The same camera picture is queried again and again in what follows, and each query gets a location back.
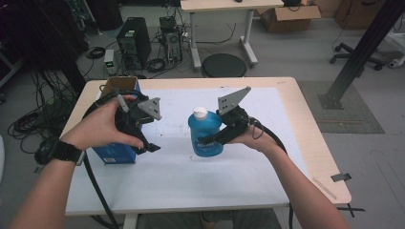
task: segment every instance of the cardboard box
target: cardboard box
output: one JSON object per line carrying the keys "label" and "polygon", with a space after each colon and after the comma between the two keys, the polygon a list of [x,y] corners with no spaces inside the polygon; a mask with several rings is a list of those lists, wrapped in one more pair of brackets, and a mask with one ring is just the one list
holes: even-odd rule
{"label": "cardboard box", "polygon": [[[114,76],[107,80],[101,96],[110,93],[113,89],[137,90],[140,92],[138,79],[134,76]],[[135,163],[137,154],[129,145],[111,143],[101,147],[93,147],[95,152],[105,164]]]}
{"label": "cardboard box", "polygon": [[319,7],[322,18],[334,18],[343,0],[312,0]]}
{"label": "cardboard box", "polygon": [[385,0],[343,0],[335,20],[345,30],[365,30],[384,4]]}
{"label": "cardboard box", "polygon": [[269,32],[306,31],[310,20],[321,18],[317,6],[300,8],[275,8],[261,14],[260,20]]}

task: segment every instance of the person's left hand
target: person's left hand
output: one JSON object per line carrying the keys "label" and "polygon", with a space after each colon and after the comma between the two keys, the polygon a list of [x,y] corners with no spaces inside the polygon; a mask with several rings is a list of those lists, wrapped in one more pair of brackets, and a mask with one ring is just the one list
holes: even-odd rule
{"label": "person's left hand", "polygon": [[[125,95],[124,98],[125,100],[135,99],[131,95]],[[118,107],[117,99],[111,99],[87,115],[60,139],[80,150],[103,146],[112,142],[143,148],[141,140],[117,130],[115,115]]]}

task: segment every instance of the bottle cap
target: bottle cap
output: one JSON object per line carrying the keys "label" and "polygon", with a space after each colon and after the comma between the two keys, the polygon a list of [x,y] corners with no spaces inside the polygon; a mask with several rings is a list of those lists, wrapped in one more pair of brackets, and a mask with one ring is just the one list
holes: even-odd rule
{"label": "bottle cap", "polygon": [[196,107],[193,110],[194,116],[197,120],[203,121],[208,116],[208,111],[204,107]]}

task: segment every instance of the gray carpet floor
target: gray carpet floor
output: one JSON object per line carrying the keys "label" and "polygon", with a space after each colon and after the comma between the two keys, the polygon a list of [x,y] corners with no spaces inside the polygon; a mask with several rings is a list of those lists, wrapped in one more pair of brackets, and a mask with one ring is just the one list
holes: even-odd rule
{"label": "gray carpet floor", "polygon": [[[123,7],[124,19],[128,16],[143,16],[148,23],[149,34],[155,34],[158,18],[165,16],[165,9]],[[231,34],[233,24],[201,25],[198,27],[200,41],[221,41]],[[212,53],[226,52],[246,60],[239,44],[239,35],[244,25],[237,24],[234,36],[222,45],[200,44],[202,59]],[[341,71],[345,60],[329,63],[333,55],[332,44],[345,42],[355,46],[364,31],[342,31],[333,19],[312,20],[307,31],[268,33],[258,19],[252,24],[250,43],[259,59],[259,65],[249,69],[247,77],[292,76],[297,81],[332,82]],[[90,46],[105,47],[115,41],[117,31],[104,31],[102,35],[89,34]],[[159,46],[153,46],[151,58],[155,58]],[[147,77],[187,78],[202,77],[191,68],[189,52],[184,52],[184,61],[176,69],[157,75],[143,72]],[[384,44],[375,54],[391,61],[398,57],[396,48]],[[87,79],[105,79],[102,59],[87,59],[84,53],[77,65],[83,72],[89,71]],[[342,212],[351,228],[403,228],[405,224],[405,67],[384,68],[380,72],[366,65],[362,76],[353,86],[370,109],[385,134],[332,134],[323,133],[335,162],[342,173],[349,173],[347,185],[352,194],[352,207],[364,208],[366,212]],[[38,167],[32,155],[20,150],[20,141],[8,135],[7,129],[18,117],[36,107],[35,87],[30,70],[23,69],[0,89],[7,102],[0,106],[0,135],[4,138],[6,164],[0,184],[0,222],[7,226],[12,216],[35,183]],[[37,135],[24,141],[23,147],[34,151],[40,139]],[[277,209],[283,226],[288,227],[288,209]],[[66,228],[103,228],[89,217],[68,217]],[[224,222],[217,228],[231,228]],[[294,228],[300,228],[297,220]]]}
{"label": "gray carpet floor", "polygon": [[322,133],[384,134],[353,85],[345,91],[337,109],[324,109],[319,99],[327,94],[332,82],[299,81],[298,85]]}

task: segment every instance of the forearm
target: forearm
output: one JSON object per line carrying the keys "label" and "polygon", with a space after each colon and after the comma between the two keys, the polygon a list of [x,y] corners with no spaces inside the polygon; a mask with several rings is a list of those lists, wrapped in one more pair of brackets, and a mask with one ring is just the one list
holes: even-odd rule
{"label": "forearm", "polygon": [[273,165],[303,228],[348,228],[336,207],[280,147],[272,144],[264,154]]}
{"label": "forearm", "polygon": [[12,221],[10,229],[63,228],[74,170],[75,164],[71,161],[54,159],[46,165]]}

